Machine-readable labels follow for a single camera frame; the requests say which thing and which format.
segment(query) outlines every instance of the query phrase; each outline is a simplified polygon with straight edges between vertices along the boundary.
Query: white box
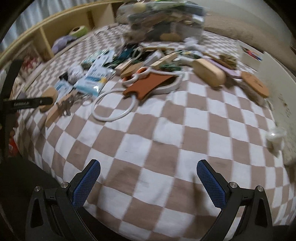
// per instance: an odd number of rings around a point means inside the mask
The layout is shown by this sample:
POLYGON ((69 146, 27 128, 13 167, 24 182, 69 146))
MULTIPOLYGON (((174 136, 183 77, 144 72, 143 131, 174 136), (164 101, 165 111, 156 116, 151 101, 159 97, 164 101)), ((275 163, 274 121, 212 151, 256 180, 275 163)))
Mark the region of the white box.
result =
POLYGON ((259 66, 260 66, 261 61, 255 59, 252 56, 250 56, 247 53, 245 53, 243 51, 242 47, 244 47, 244 48, 246 48, 248 50, 251 50, 252 52, 256 53, 259 56, 259 58, 261 58, 261 59, 263 58, 264 54, 261 53, 261 52, 259 52, 257 49, 254 49, 253 47, 251 47, 251 46, 243 43, 242 41, 237 40, 237 44, 239 46, 239 55, 240 55, 240 59, 239 60, 243 64, 245 64, 245 65, 247 65, 247 66, 249 66, 252 69, 254 69, 254 70, 257 71, 259 69, 259 66))

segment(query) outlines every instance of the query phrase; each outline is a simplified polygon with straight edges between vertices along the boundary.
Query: metal screw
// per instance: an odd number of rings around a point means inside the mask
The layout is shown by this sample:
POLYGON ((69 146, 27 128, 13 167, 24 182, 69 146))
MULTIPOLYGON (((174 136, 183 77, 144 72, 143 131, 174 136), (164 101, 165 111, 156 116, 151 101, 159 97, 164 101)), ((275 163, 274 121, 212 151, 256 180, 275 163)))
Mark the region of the metal screw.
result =
POLYGON ((261 187, 261 186, 258 186, 257 189, 258 189, 259 192, 263 192, 264 191, 264 188, 261 187))
POLYGON ((34 188, 34 191, 35 191, 35 192, 38 192, 38 191, 40 191, 40 189, 41 189, 40 186, 36 186, 36 187, 34 188))
POLYGON ((235 183, 235 182, 230 182, 229 185, 230 185, 232 188, 237 188, 237 183, 235 183))
POLYGON ((66 187, 68 187, 69 186, 69 183, 68 182, 63 182, 62 184, 61 184, 61 188, 66 188, 66 187))

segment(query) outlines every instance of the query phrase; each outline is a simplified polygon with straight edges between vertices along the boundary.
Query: metal keys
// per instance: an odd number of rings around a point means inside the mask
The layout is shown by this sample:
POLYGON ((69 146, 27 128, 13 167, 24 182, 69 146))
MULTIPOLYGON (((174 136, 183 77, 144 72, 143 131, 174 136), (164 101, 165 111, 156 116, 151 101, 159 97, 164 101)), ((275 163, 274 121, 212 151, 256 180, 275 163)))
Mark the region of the metal keys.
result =
POLYGON ((76 93, 75 95, 70 96, 68 99, 61 102, 61 104, 57 103, 58 109, 63 116, 70 116, 71 115, 71 107, 74 103, 78 101, 85 101, 89 99, 92 95, 89 94, 80 94, 76 93))

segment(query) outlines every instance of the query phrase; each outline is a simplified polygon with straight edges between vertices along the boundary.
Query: orange leather piece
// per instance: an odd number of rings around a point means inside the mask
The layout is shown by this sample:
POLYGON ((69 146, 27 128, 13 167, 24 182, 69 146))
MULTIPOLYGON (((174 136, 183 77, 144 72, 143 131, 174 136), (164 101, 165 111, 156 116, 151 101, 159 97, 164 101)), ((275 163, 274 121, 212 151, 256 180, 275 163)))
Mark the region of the orange leather piece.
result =
POLYGON ((139 79, 128 87, 123 94, 129 96, 136 93, 138 100, 143 100, 152 90, 158 87, 166 80, 175 77, 173 75, 160 75, 155 73, 148 74, 145 78, 139 79))

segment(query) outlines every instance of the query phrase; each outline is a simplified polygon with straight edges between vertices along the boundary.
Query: checkered bedspread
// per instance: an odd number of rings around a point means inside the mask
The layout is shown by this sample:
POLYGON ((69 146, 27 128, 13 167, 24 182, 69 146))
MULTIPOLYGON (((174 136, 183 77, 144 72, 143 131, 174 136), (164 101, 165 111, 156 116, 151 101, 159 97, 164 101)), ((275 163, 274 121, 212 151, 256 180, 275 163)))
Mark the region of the checkered bedspread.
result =
MULTIPOLYGON (((116 43, 124 28, 90 35, 47 67, 27 94, 41 95, 73 62, 116 43)), ((232 39, 204 32, 202 44, 211 54, 238 57, 232 39)), ((252 71, 241 63, 239 68, 252 71)), ((118 87, 115 77, 103 91, 118 87)), ((112 93, 96 112, 117 115, 130 101, 112 93)), ((102 171, 84 206, 131 240, 189 241, 205 234, 220 210, 197 177, 201 159, 241 187, 262 185, 274 224, 289 224, 295 216, 294 169, 266 148, 265 133, 275 126, 271 112, 238 87, 214 91, 188 71, 177 91, 152 96, 117 121, 96 121, 87 103, 74 105, 71 112, 45 128, 46 114, 23 110, 16 133, 19 150, 59 182, 71 181, 91 159, 99 160, 102 171)), ((241 215, 242 209, 228 237, 241 215)))

